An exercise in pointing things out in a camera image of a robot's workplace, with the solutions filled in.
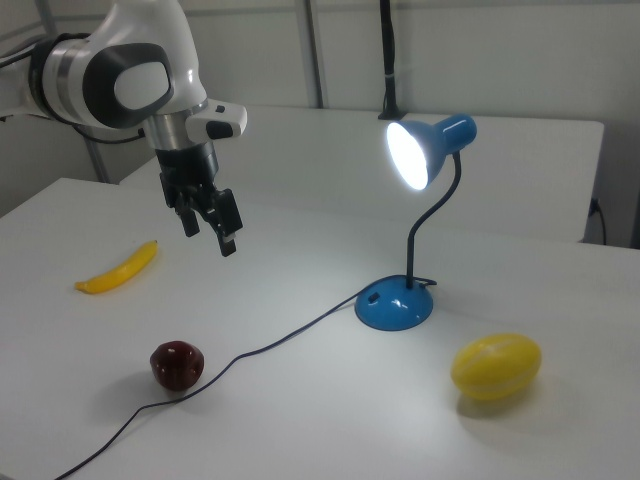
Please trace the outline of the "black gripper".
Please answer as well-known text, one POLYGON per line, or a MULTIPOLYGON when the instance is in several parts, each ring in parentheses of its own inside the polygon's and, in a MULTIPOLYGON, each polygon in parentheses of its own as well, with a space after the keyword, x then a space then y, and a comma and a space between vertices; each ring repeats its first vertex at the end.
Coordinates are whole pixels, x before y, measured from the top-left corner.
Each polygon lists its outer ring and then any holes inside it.
POLYGON ((221 255, 236 252, 235 236, 243 228, 231 189, 216 190, 217 156, 211 142, 185 149, 156 150, 160 181, 168 207, 175 208, 184 233, 191 238, 200 232, 196 212, 190 201, 201 209, 201 216, 214 230, 221 255))

